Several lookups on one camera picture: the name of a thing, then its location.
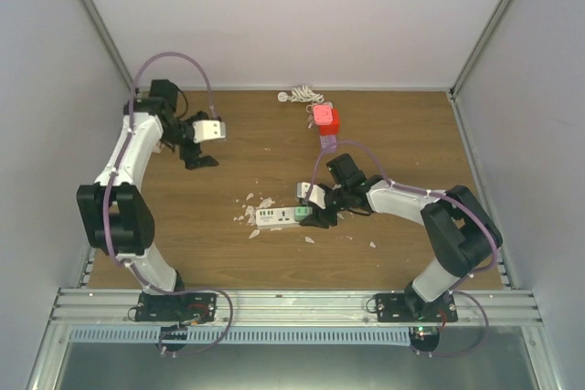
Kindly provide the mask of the green adapter plug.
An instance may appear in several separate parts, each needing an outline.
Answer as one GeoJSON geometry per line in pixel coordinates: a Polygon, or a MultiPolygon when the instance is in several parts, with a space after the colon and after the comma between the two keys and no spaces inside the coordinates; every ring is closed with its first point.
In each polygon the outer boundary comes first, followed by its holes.
{"type": "Polygon", "coordinates": [[[296,222],[301,222],[312,214],[310,206],[297,206],[294,208],[293,217],[296,222]]]}

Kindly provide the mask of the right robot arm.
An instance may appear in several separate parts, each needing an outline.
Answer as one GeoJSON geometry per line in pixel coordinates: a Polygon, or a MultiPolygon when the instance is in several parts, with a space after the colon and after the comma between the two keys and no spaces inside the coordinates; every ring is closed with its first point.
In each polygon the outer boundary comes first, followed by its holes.
{"type": "Polygon", "coordinates": [[[327,229],[337,214],[358,211],[365,216],[396,216],[424,227],[433,259],[404,289],[405,311],[414,321],[426,321],[444,303],[444,295],[478,271],[490,269],[503,244],[501,232],[472,191],[456,185],[432,191],[396,183],[380,174],[367,177],[351,155],[343,153],[326,164],[334,187],[300,182],[299,202],[311,207],[303,227],[327,229]]]}

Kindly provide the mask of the white power strip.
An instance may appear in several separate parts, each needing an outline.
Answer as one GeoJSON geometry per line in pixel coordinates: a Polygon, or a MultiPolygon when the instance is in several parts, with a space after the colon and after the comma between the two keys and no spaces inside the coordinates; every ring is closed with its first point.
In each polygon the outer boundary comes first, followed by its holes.
{"type": "Polygon", "coordinates": [[[255,224],[258,229],[284,229],[298,227],[294,207],[262,208],[255,212],[255,224]]]}

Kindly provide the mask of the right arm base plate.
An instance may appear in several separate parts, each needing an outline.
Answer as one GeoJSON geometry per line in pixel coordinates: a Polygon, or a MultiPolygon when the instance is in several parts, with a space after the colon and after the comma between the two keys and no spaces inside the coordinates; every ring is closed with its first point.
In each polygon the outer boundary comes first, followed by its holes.
{"type": "Polygon", "coordinates": [[[379,322],[457,322],[458,313],[454,298],[441,295],[432,302],[425,302],[414,293],[378,293],[374,296],[375,311],[379,322]]]}

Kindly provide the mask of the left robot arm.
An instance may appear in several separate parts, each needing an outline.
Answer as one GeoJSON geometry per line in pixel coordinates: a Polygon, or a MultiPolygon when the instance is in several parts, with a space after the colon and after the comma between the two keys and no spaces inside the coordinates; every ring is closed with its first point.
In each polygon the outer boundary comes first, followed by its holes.
{"type": "Polygon", "coordinates": [[[168,79],[152,81],[147,96],[124,105],[122,130],[109,162],[92,184],[76,193],[82,223],[92,248],[132,272],[144,293],[159,295],[157,310],[169,321],[184,317],[188,298],[176,269],[154,242],[154,216],[141,187],[151,155],[159,146],[179,152],[186,169],[214,167],[202,152],[204,142],[223,140],[226,124],[213,111],[182,119],[176,113],[182,91],[168,79]]]}

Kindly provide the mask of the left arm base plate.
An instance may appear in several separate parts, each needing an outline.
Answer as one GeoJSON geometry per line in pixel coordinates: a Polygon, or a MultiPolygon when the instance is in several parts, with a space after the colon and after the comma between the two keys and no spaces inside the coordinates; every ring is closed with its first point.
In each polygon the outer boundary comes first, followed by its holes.
{"type": "Polygon", "coordinates": [[[185,295],[150,295],[141,293],[137,305],[131,308],[132,320],[199,324],[214,321],[215,293],[188,293],[185,295]]]}

